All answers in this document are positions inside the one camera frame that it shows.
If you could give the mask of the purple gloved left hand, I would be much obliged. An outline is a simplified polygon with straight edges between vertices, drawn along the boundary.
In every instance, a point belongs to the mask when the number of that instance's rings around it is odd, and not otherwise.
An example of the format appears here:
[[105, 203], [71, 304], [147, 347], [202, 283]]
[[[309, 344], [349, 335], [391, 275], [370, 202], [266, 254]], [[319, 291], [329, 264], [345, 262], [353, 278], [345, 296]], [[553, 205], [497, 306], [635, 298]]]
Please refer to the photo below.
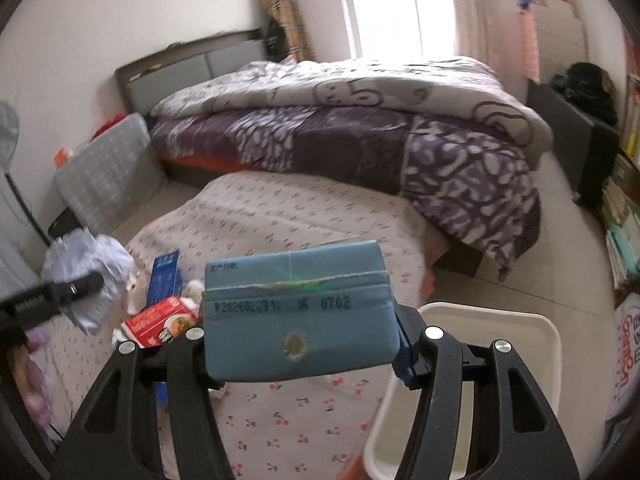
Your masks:
[[10, 370], [30, 418], [38, 427], [46, 428], [51, 422], [50, 402], [44, 388], [46, 380], [30, 356], [46, 346], [49, 336], [43, 327], [38, 327], [28, 330], [26, 338], [26, 344], [8, 353]]

